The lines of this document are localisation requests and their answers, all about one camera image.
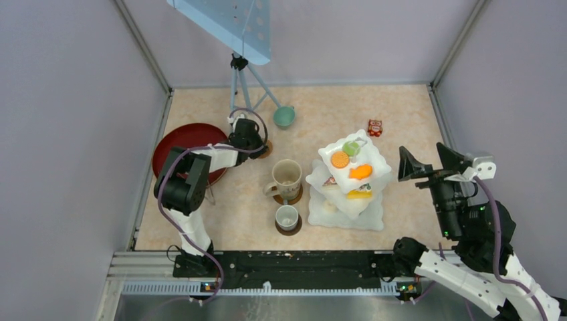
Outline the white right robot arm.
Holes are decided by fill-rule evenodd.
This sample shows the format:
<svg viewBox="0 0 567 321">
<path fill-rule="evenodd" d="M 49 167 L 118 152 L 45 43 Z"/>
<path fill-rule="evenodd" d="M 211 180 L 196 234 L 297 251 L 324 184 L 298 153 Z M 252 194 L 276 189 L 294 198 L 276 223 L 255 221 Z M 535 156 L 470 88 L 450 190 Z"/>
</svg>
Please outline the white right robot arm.
<svg viewBox="0 0 567 321">
<path fill-rule="evenodd" d="M 494 320 L 558 320 L 566 300 L 546 293 L 524 269 L 511 244 L 516 223 L 486 185 L 494 157 L 464 155 L 437 143 L 440 169 L 399 148 L 399 181 L 429 190 L 441 234 L 454 242 L 460 266 L 410 237 L 396 240 L 392 267 L 402 276 L 429 278 L 465 298 Z"/>
</svg>

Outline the light wooden coaster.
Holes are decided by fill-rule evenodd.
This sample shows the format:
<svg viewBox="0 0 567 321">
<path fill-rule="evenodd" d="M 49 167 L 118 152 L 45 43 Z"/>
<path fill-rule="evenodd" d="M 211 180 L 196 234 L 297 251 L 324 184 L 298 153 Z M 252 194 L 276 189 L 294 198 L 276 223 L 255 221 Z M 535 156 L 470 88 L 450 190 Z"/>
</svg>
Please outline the light wooden coaster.
<svg viewBox="0 0 567 321">
<path fill-rule="evenodd" d="M 273 144 L 270 140 L 268 140 L 265 144 L 265 150 L 259 156 L 260 159 L 267 158 L 273 151 Z"/>
</svg>

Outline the orange fish-shaped cookie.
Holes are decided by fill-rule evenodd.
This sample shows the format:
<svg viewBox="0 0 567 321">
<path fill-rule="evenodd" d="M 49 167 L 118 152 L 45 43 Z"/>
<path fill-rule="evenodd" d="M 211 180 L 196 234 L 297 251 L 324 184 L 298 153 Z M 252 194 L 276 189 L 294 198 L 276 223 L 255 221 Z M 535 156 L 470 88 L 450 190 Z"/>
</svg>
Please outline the orange fish-shaped cookie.
<svg viewBox="0 0 567 321">
<path fill-rule="evenodd" d="M 351 168 L 348 174 L 350 179 L 363 180 L 370 177 L 373 173 L 373 167 L 369 164 L 363 164 L 356 168 Z"/>
</svg>

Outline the teal ceramic cup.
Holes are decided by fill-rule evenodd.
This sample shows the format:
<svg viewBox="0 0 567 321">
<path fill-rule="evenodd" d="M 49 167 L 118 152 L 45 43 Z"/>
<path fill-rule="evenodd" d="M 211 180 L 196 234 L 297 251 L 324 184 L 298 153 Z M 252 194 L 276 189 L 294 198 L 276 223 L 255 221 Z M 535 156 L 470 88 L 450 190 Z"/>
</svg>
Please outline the teal ceramic cup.
<svg viewBox="0 0 567 321">
<path fill-rule="evenodd" d="M 281 106 L 275 110 L 272 116 L 274 124 L 280 129 L 289 128 L 296 119 L 296 111 L 293 106 Z"/>
</svg>

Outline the clear plastic tongs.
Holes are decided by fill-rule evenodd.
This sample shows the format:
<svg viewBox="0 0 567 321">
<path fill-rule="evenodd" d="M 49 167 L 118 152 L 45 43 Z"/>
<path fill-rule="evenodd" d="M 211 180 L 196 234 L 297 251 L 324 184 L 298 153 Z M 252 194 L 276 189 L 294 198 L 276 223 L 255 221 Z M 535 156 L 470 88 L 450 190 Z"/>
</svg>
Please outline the clear plastic tongs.
<svg viewBox="0 0 567 321">
<path fill-rule="evenodd" d="M 212 190 L 212 186 L 208 186 L 205 189 L 205 199 L 212 205 L 215 206 L 216 205 L 216 200 L 215 200 L 215 196 Z"/>
</svg>

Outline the grey ceramic cup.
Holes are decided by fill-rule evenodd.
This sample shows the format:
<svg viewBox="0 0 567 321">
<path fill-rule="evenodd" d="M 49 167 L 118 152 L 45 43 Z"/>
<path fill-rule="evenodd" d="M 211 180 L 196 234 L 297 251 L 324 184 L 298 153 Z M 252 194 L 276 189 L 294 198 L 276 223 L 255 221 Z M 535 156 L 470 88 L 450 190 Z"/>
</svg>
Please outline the grey ceramic cup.
<svg viewBox="0 0 567 321">
<path fill-rule="evenodd" d="M 282 205 L 275 212 L 275 224 L 282 231 L 291 231 L 299 221 L 298 210 L 292 205 Z"/>
</svg>

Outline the medium brown wooden coaster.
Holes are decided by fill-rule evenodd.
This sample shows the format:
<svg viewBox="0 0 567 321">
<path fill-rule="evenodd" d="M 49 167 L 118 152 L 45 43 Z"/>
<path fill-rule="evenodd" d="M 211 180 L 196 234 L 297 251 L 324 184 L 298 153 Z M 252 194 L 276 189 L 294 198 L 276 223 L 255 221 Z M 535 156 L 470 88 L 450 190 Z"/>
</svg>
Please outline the medium brown wooden coaster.
<svg viewBox="0 0 567 321">
<path fill-rule="evenodd" d="M 296 196 L 295 198 L 293 198 L 293 199 L 284 199 L 284 198 L 282 198 L 280 195 L 274 195 L 272 198 L 273 198 L 273 200 L 274 200 L 276 203 L 278 203 L 278 204 L 280 204 L 280 205 L 294 205 L 294 204 L 296 204 L 298 201 L 301 200 L 302 195 L 303 195 L 303 190 L 304 190 L 303 186 L 300 185 L 299 193 L 298 193 L 297 196 Z"/>
</svg>

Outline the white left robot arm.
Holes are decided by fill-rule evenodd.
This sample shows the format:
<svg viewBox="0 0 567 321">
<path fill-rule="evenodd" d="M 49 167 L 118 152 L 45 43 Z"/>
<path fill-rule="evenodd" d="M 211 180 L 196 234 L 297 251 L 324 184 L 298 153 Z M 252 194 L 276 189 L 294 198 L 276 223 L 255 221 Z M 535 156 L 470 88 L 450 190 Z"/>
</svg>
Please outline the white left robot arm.
<svg viewBox="0 0 567 321">
<path fill-rule="evenodd" d="M 159 211 L 180 235 L 180 264 L 202 277 L 209 275 L 215 265 L 212 241 L 200 212 L 209 174 L 237 167 L 267 151 L 267 139 L 261 137 L 258 123 L 233 118 L 230 125 L 232 131 L 225 142 L 171 148 L 154 186 Z"/>
</svg>

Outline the yellow cheesecake slice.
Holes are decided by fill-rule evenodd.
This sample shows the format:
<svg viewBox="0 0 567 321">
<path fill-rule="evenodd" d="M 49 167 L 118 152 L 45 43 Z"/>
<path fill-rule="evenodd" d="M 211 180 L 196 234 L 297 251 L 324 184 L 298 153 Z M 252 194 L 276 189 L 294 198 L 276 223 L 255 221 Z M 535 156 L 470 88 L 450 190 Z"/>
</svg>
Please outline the yellow cheesecake slice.
<svg viewBox="0 0 567 321">
<path fill-rule="evenodd" d="M 372 197 L 372 186 L 370 184 L 361 185 L 346 194 L 347 199 L 367 199 Z"/>
</svg>

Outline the round green macaron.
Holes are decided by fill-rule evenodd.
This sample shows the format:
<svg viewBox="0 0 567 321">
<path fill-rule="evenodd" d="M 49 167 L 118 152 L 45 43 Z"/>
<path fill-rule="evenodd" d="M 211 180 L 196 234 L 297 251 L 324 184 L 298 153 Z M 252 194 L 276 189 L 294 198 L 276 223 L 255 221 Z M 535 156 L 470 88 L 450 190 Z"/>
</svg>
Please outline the round green macaron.
<svg viewBox="0 0 567 321">
<path fill-rule="evenodd" d="M 355 157 L 359 154 L 360 149 L 360 144 L 354 140 L 345 142 L 342 146 L 342 152 L 347 154 L 348 157 Z"/>
</svg>

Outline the beige ceramic mug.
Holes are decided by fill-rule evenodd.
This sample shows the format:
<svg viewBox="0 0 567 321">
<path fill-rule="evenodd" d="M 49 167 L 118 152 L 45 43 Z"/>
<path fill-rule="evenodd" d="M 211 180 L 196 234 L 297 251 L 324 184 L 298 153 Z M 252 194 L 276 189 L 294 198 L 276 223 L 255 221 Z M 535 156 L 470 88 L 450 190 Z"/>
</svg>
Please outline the beige ceramic mug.
<svg viewBox="0 0 567 321">
<path fill-rule="evenodd" d="M 302 181 L 302 168 L 291 159 L 278 161 L 271 170 L 272 182 L 263 188 L 266 197 L 280 195 L 284 199 L 293 199 L 299 193 Z"/>
</svg>

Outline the white cream puff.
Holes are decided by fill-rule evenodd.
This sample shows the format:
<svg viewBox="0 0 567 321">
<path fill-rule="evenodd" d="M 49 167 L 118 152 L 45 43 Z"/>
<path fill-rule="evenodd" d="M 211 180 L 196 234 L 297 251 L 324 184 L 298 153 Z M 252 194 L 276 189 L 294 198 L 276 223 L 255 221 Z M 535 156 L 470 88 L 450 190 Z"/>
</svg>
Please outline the white cream puff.
<svg viewBox="0 0 567 321">
<path fill-rule="evenodd" d="M 330 202 L 328 202 L 328 201 L 324 201 L 322 207 L 323 207 L 323 210 L 324 210 L 326 213 L 335 213 L 335 212 L 337 212 L 337 207 L 336 207 L 334 204 L 332 204 L 332 203 L 330 203 Z"/>
</svg>

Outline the dark brown wooden coaster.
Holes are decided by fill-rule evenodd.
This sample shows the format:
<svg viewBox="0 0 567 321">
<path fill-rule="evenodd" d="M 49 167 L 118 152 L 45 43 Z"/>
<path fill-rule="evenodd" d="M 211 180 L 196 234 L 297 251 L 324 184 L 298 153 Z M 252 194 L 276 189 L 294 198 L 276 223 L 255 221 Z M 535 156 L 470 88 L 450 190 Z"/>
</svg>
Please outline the dark brown wooden coaster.
<svg viewBox="0 0 567 321">
<path fill-rule="evenodd" d="M 299 216 L 299 217 L 298 217 L 298 222 L 297 222 L 296 226 L 295 226 L 293 229 L 290 229 L 290 230 L 284 230 L 284 229 L 278 224 L 277 220 L 274 221 L 274 225 L 275 225 L 275 228 L 276 228 L 276 230 L 277 230 L 278 233 L 280 233 L 280 234 L 282 234 L 282 235 L 284 235 L 284 236 L 293 236 L 293 235 L 297 234 L 297 233 L 301 230 L 302 225 L 303 225 L 303 219 L 302 219 L 301 216 Z"/>
</svg>

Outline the round beige biscuit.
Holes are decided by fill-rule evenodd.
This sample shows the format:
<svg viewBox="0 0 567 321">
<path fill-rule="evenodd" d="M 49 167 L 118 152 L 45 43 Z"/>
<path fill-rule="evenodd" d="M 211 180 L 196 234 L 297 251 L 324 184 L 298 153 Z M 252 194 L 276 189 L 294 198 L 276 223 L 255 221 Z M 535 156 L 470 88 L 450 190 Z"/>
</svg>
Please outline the round beige biscuit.
<svg viewBox="0 0 567 321">
<path fill-rule="evenodd" d="M 334 152 L 330 157 L 330 163 L 334 168 L 343 169 L 348 166 L 350 162 L 350 157 L 344 151 Z"/>
</svg>

